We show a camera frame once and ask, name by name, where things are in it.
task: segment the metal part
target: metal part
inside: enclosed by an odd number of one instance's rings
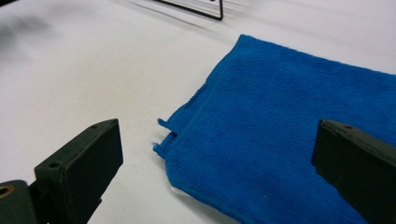
[[[396,147],[323,119],[312,164],[369,223],[396,223]]]
[[[31,186],[0,184],[1,223],[87,223],[122,163],[118,121],[92,125],[37,165]]]
[[[168,2],[168,1],[164,1],[164,0],[151,0],[151,1],[159,2],[159,3],[165,4],[165,5],[171,6],[171,7],[176,7],[176,8],[182,9],[182,10],[186,10],[191,13],[194,13],[194,14],[197,14],[200,16],[204,16],[204,17],[208,17],[208,18],[216,20],[216,21],[222,21],[222,19],[224,18],[222,0],[219,0],[219,15],[218,16],[204,12],[204,11],[200,11],[198,9],[194,9],[192,7],[185,7],[180,4],[173,3],[173,2]]]

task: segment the folded towel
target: folded towel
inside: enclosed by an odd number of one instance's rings
[[[365,223],[311,165],[319,119],[395,146],[396,76],[241,35],[154,150],[172,186],[242,223]]]

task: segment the white surface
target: white surface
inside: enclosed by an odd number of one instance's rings
[[[393,0],[229,0],[222,22],[143,0],[0,7],[0,182],[88,126],[120,120],[124,164],[90,223],[233,223],[170,190],[151,150],[240,34],[396,74]]]

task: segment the towel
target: towel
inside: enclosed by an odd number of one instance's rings
[[[154,151],[172,186],[242,223],[365,223],[311,165],[320,119],[395,146],[396,76],[241,35]]]

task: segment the black wire frame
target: black wire frame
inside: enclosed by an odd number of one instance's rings
[[[224,18],[222,0],[219,0],[219,15],[218,16],[215,16],[213,14],[209,14],[209,13],[206,13],[206,12],[203,12],[203,11],[191,8],[191,7],[185,7],[185,6],[182,6],[182,5],[179,5],[179,4],[176,4],[176,3],[172,3],[172,2],[167,2],[167,1],[163,1],[163,0],[152,0],[152,1],[159,2],[159,3],[162,3],[162,4],[166,4],[166,5],[171,6],[171,7],[177,7],[179,9],[186,10],[186,11],[189,11],[191,13],[198,14],[198,15],[201,15],[201,16],[204,16],[204,17],[208,17],[208,18],[216,20],[216,21],[222,21],[222,19]]]

